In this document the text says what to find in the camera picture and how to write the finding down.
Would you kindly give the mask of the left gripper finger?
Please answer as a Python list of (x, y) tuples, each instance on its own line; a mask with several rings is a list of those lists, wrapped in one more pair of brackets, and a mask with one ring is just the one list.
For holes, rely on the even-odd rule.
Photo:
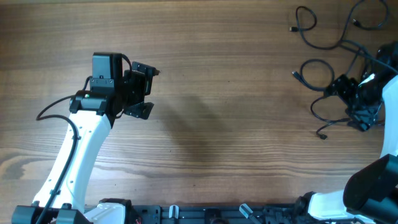
[(128, 106), (124, 109), (123, 113), (135, 118), (147, 120), (154, 107), (151, 102), (141, 102), (136, 105)]
[(134, 71), (141, 72), (146, 76), (145, 95), (150, 95), (153, 78), (157, 76), (157, 69), (150, 65), (146, 65), (139, 62), (133, 62), (132, 69)]

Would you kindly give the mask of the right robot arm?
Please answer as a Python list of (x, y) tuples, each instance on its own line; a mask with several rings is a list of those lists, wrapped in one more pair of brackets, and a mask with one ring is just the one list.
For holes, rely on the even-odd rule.
[(314, 193), (298, 205), (324, 223), (397, 223), (397, 42), (382, 45), (359, 80), (346, 75), (323, 88), (323, 99), (346, 105), (348, 126), (369, 131), (381, 125), (378, 157), (330, 193)]

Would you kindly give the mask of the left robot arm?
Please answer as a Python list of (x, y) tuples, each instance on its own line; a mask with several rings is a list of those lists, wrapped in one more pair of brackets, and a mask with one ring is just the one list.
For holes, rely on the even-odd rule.
[(47, 180), (29, 206), (18, 205), (12, 223), (141, 223), (130, 200), (105, 198), (85, 210), (88, 182), (104, 140), (122, 115), (147, 119), (145, 102), (155, 67), (131, 62), (121, 53), (95, 52), (92, 74), (82, 90), (68, 96), (67, 133)]

